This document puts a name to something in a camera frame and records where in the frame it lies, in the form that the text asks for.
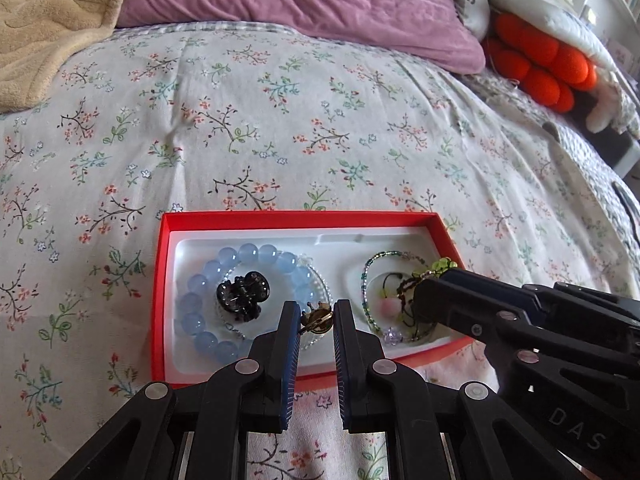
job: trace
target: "floral bed sheet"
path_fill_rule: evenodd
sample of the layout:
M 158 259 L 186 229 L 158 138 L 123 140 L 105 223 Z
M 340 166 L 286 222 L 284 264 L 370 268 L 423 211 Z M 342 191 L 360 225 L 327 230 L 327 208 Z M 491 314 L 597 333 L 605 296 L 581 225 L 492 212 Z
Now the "floral bed sheet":
M 128 29 L 0 132 L 3 480 L 48 478 L 148 381 L 167 211 L 435 211 L 470 270 L 638 296 L 585 168 L 417 57 L 273 25 Z M 477 344 L 420 372 L 497 387 Z M 289 432 L 252 436 L 251 478 L 387 478 L 383 435 L 345 435 L 337 404 L 297 394 Z

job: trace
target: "pink bead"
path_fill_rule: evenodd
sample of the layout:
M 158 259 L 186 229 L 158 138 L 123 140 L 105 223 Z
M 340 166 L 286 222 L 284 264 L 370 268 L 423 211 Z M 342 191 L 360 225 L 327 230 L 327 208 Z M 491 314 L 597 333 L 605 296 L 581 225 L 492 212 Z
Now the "pink bead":
M 380 300 L 380 316 L 387 319 L 395 319 L 402 312 L 402 303 L 399 298 L 383 298 Z

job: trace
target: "orange pom pom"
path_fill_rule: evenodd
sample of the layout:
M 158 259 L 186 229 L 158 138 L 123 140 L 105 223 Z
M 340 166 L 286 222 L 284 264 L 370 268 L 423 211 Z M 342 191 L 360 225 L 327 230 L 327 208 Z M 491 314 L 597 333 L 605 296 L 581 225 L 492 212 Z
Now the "orange pom pom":
M 560 42 L 556 38 L 526 25 L 520 34 L 520 51 L 540 66 L 549 66 L 558 55 Z
M 506 48 L 507 46 L 498 38 L 486 38 L 482 42 L 482 49 L 484 50 L 487 64 L 491 66 L 490 58 L 493 57 L 495 59 L 495 56 Z
M 565 114 L 574 109 L 574 93 L 567 83 L 558 81 L 558 84 L 560 85 L 560 98 L 558 99 L 558 102 L 551 107 L 551 109 L 559 114 Z
M 587 58 L 577 48 L 561 43 L 549 72 L 565 83 L 577 85 L 587 79 L 589 65 Z
M 535 66 L 531 67 L 520 88 L 543 106 L 553 106 L 560 99 L 560 85 L 556 78 Z
M 500 14 L 495 19 L 495 31 L 498 37 L 513 48 L 520 47 L 520 34 L 525 25 L 527 25 L 527 23 L 524 22 L 524 20 L 508 12 Z
M 572 85 L 576 90 L 580 90 L 581 92 L 588 92 L 593 90 L 598 82 L 598 74 L 596 73 L 596 66 L 588 61 L 589 65 L 589 75 L 587 79 L 585 79 L 582 83 L 578 83 L 577 85 Z
M 515 50 L 503 50 L 494 56 L 495 69 L 503 77 L 522 81 L 531 69 L 531 62 Z

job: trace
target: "green flower charm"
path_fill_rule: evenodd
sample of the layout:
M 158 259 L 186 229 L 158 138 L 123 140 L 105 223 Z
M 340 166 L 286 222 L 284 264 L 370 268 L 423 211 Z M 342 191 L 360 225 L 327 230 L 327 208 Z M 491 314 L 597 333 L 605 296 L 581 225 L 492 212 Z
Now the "green flower charm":
M 431 270 L 435 273 L 436 277 L 440 277 L 445 270 L 457 267 L 458 264 L 451 258 L 441 258 L 437 262 L 431 265 Z

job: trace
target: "purple pillow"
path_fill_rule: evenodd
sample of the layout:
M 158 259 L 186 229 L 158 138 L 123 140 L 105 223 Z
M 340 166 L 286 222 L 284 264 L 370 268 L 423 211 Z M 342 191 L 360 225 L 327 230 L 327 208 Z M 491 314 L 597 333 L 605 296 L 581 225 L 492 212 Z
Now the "purple pillow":
M 118 27 L 209 20 L 281 23 L 308 36 L 415 54 L 459 74 L 484 67 L 482 47 L 453 0 L 124 0 Z

